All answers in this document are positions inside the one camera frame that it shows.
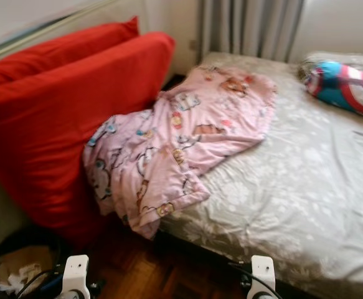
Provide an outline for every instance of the black trash bin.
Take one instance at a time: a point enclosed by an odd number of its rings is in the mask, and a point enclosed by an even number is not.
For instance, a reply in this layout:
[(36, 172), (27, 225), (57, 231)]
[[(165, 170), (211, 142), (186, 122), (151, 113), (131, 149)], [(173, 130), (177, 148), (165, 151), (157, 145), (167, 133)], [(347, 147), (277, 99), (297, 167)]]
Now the black trash bin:
[[(21, 229), (9, 237), (7, 237), (3, 242), (0, 243), (0, 256), (13, 252), (15, 250), (27, 247), (30, 245), (47, 245), (52, 252), (54, 252), (54, 262), (52, 265), (52, 271), (45, 278), (44, 282), (39, 288), (30, 292), (24, 296), (22, 299), (32, 299), (32, 298), (50, 298), (50, 296), (56, 295), (60, 292), (62, 288), (62, 280), (58, 280), (59, 283), (51, 283), (50, 290), (47, 294), (43, 296), (40, 292), (40, 288), (55, 280), (54, 268), (57, 264), (65, 264), (66, 259), (70, 254), (70, 247), (55, 234), (49, 230), (43, 229), (41, 227), (30, 226), (25, 229)], [(0, 292), (0, 299), (16, 299), (15, 294), (7, 295), (6, 292)]]

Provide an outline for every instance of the red cushion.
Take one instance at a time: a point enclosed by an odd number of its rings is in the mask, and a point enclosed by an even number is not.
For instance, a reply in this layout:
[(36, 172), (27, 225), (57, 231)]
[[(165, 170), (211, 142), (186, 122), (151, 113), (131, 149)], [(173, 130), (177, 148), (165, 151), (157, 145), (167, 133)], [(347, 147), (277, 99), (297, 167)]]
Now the red cushion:
[(138, 37), (138, 19), (77, 31), (0, 60), (0, 84), (61, 67)]
[(166, 34), (146, 34), (0, 83), (0, 182), (36, 223), (77, 246), (95, 238), (103, 217), (85, 182), (84, 144), (110, 115), (152, 103), (173, 49)]

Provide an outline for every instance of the bed sheet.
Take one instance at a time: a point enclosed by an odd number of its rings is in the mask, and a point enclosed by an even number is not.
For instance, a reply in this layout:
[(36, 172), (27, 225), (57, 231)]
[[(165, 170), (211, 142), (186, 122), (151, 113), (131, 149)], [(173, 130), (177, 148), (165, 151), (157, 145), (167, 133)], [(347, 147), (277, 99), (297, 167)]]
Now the bed sheet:
[(276, 277), (320, 298), (363, 298), (363, 116), (308, 95), (296, 66), (210, 53), (278, 85), (266, 140), (203, 175), (209, 200), (161, 229), (233, 260), (274, 259)]

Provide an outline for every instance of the mattress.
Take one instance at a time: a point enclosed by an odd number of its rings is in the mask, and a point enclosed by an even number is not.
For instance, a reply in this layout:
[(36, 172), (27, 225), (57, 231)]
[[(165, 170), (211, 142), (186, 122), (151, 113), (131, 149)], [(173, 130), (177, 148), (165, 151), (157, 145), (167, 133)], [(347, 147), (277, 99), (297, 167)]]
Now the mattress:
[(211, 53), (278, 85), (266, 140), (202, 177), (209, 200), (161, 229), (232, 260), (273, 258), (276, 277), (321, 298), (363, 298), (363, 116), (308, 95), (296, 66)]

